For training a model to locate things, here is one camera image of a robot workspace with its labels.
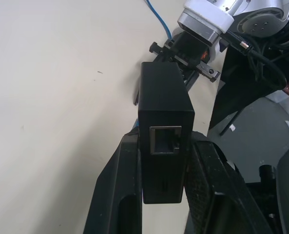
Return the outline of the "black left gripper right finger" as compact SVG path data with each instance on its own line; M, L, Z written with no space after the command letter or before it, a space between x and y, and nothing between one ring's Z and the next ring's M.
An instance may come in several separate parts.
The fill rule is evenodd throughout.
M193 234L279 234L276 169L259 167L246 183L220 148L192 132L185 182Z

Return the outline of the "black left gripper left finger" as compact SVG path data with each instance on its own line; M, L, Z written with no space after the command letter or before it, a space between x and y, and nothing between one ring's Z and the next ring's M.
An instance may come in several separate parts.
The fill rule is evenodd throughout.
M142 234L138 135L125 134L97 178L83 234Z

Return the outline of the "small black box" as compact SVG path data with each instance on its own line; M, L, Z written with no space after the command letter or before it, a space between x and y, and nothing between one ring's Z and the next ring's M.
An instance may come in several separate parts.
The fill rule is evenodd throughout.
M138 101L143 202L180 203L195 112L177 63L143 62Z

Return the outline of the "black angular table frame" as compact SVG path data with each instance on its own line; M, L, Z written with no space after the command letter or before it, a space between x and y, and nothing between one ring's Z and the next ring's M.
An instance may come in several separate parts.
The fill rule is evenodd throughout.
M224 85L217 92L209 130L227 116L276 91L263 81L256 81L247 57L231 47L226 52L221 80Z

